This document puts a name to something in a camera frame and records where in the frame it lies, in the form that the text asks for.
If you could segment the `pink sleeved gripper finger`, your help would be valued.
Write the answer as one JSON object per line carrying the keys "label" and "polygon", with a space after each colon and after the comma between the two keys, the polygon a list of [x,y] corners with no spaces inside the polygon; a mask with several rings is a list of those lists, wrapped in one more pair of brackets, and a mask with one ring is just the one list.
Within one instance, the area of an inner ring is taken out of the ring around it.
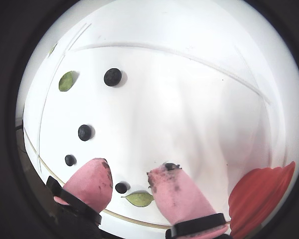
{"label": "pink sleeved gripper finger", "polygon": [[102,212],[110,203],[113,179],[108,162],[94,158],[61,186],[49,176],[46,186],[57,205],[56,221],[71,239],[101,239]]}
{"label": "pink sleeved gripper finger", "polygon": [[171,224],[168,239],[220,239],[228,226],[190,176],[174,163],[147,173],[149,188],[161,214]]}

